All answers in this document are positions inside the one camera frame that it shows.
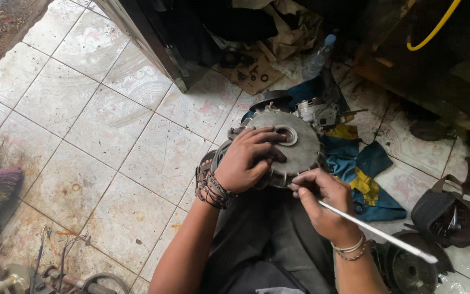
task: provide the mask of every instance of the person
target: person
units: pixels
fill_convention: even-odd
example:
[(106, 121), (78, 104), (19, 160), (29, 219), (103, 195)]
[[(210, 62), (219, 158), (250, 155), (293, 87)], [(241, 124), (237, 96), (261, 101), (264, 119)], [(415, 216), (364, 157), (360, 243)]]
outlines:
[[(202, 178), (201, 197), (161, 257), (149, 294), (388, 293), (362, 231), (317, 202), (353, 213), (347, 183), (316, 169), (295, 177), (290, 190), (251, 189), (273, 161), (287, 160), (273, 145), (286, 138), (273, 130), (242, 131), (206, 176), (238, 195), (226, 209), (218, 209), (226, 199), (215, 180)], [(202, 167), (211, 162), (204, 159)]]

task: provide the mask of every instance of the dark pants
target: dark pants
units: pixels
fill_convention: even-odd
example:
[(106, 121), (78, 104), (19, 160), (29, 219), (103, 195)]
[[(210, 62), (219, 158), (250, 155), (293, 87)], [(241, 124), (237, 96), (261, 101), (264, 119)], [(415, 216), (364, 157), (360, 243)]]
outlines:
[(200, 292), (218, 293), (239, 270), (261, 260), (283, 266), (311, 294), (336, 292), (331, 244), (290, 190), (249, 190), (220, 212)]

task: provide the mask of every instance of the bottle cap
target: bottle cap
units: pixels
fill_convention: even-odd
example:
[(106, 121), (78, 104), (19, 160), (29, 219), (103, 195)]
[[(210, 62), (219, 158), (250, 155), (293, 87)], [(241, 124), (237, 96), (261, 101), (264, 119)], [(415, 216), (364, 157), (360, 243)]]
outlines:
[(330, 33), (327, 37), (326, 40), (324, 41), (324, 44), (326, 45), (333, 45), (336, 41), (336, 36), (332, 33)]

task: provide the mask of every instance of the metal rod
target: metal rod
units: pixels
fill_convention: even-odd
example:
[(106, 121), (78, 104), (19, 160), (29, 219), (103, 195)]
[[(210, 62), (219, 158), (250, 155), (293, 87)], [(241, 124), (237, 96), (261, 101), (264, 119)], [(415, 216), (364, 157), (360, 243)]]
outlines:
[(394, 244), (394, 245), (396, 245), (396, 246), (398, 246), (398, 247), (400, 247), (404, 250), (407, 250), (408, 252), (422, 258), (423, 260), (427, 261), (430, 264), (435, 264), (435, 263), (438, 262), (438, 259), (436, 257), (434, 257), (433, 255), (431, 255), (429, 253), (423, 252), (422, 250), (414, 247), (413, 245), (409, 245), (409, 244), (405, 243), (404, 241), (402, 241), (400, 239), (397, 239), (397, 238), (395, 238), (395, 237), (393, 237), (389, 234), (386, 234), (386, 233), (380, 231), (379, 229), (373, 228), (369, 224), (366, 224), (365, 222), (363, 222), (363, 221), (361, 221), (361, 220), (359, 220), (355, 217), (352, 217), (352, 216), (348, 215), (347, 213), (342, 212), (342, 211), (330, 206), (329, 204), (323, 203), (320, 200), (319, 200), (319, 203), (323, 207), (325, 207), (325, 208), (327, 208), (327, 209), (329, 209), (333, 212), (336, 212), (340, 216), (349, 219), (350, 221), (354, 222), (355, 224), (358, 224), (359, 226), (361, 226), (362, 228), (364, 228), (366, 230), (369, 230), (370, 232), (375, 233), (378, 236), (386, 239), (389, 243)]

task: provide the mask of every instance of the left hand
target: left hand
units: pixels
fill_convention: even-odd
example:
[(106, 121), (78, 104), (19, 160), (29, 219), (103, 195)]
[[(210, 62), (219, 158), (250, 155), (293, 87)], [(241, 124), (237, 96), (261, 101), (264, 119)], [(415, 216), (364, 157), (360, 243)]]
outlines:
[(273, 160), (286, 161), (284, 154), (270, 142), (285, 142), (286, 136), (269, 126), (242, 131), (226, 151), (214, 177), (224, 190), (239, 194), (253, 187), (270, 169)]

